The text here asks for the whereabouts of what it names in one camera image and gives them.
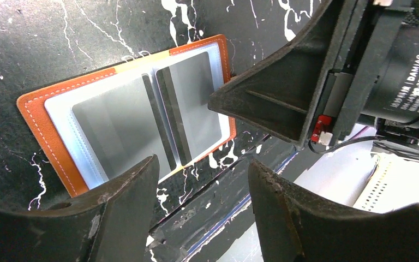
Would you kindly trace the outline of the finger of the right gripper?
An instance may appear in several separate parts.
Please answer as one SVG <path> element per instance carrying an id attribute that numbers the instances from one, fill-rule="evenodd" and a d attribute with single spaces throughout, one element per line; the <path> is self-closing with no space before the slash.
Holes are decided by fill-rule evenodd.
<path id="1" fill-rule="evenodd" d="M 208 108 L 303 146 L 333 31 L 334 1 L 323 1 L 292 41 L 215 91 Z"/>

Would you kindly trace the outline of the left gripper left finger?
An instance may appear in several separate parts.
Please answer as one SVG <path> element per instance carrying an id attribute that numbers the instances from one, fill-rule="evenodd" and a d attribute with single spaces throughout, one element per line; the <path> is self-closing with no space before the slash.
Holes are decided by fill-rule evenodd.
<path id="1" fill-rule="evenodd" d="M 0 210 L 0 261 L 142 261 L 159 172 L 153 155 L 49 210 Z"/>

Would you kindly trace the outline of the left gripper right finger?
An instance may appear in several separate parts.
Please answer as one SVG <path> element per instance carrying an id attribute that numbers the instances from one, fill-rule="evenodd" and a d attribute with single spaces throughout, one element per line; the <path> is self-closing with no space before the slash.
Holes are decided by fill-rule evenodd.
<path id="1" fill-rule="evenodd" d="M 419 261 L 419 204 L 383 214 L 358 210 L 256 159 L 248 182 L 264 261 Z"/>

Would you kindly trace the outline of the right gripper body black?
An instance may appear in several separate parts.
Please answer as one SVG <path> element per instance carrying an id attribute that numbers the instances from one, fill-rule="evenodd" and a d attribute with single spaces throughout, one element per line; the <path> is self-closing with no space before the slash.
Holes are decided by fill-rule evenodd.
<path id="1" fill-rule="evenodd" d="M 419 1 L 356 1 L 334 28 L 310 143 L 336 145 L 359 123 L 375 140 L 418 144 Z"/>

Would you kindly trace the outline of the grey credit card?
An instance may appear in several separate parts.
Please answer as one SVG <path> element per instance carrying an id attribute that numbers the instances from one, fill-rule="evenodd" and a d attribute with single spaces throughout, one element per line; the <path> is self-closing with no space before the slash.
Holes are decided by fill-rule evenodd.
<path id="1" fill-rule="evenodd" d="M 207 103 L 214 92 L 208 52 L 202 52 L 155 73 L 178 157 L 182 165 L 201 158 L 222 137 L 217 113 Z"/>

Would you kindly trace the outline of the brown leather card holder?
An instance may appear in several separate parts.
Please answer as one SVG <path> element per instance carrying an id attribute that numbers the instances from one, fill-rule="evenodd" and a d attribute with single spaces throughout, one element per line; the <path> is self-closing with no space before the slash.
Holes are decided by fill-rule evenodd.
<path id="1" fill-rule="evenodd" d="M 219 34 L 23 94 L 16 105 L 76 197 L 151 155 L 163 181 L 232 140 L 234 118 L 207 107 L 229 79 Z"/>

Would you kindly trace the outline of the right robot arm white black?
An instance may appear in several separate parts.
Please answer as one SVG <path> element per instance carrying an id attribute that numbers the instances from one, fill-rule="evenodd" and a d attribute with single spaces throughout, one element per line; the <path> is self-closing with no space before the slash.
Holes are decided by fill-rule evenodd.
<path id="1" fill-rule="evenodd" d="M 419 203 L 419 1 L 322 1 L 208 107 L 367 174 L 354 208 Z"/>

